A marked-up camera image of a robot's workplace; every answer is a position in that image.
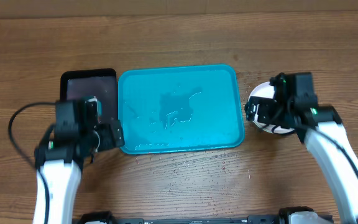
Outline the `white plate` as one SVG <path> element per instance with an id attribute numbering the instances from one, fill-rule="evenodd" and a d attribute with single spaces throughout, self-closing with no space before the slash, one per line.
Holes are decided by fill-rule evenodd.
<path id="1" fill-rule="evenodd" d="M 275 93 L 274 87 L 269 84 L 269 82 L 264 82 L 257 85 L 250 93 L 249 99 L 251 96 L 258 96 L 262 98 L 272 99 Z M 264 127 L 264 123 L 259 123 L 256 120 L 253 123 L 260 129 L 270 134 L 278 134 L 278 135 L 289 135 L 295 132 L 294 129 L 285 129 L 281 126 L 269 125 L 266 128 Z"/>

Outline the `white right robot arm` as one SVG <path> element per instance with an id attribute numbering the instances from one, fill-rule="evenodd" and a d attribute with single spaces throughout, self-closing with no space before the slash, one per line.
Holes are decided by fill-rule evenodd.
<path id="1" fill-rule="evenodd" d="M 333 193 L 343 223 L 358 223 L 358 158 L 333 106 L 320 106 L 316 95 L 251 96 L 247 120 L 292 129 L 315 158 Z"/>

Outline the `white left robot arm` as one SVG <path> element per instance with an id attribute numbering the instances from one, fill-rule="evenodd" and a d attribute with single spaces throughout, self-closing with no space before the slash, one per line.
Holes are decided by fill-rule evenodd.
<path id="1" fill-rule="evenodd" d="M 51 124 L 35 148 L 37 199 L 33 223 L 72 223 L 86 158 L 125 144 L 119 120 L 64 136 Z"/>

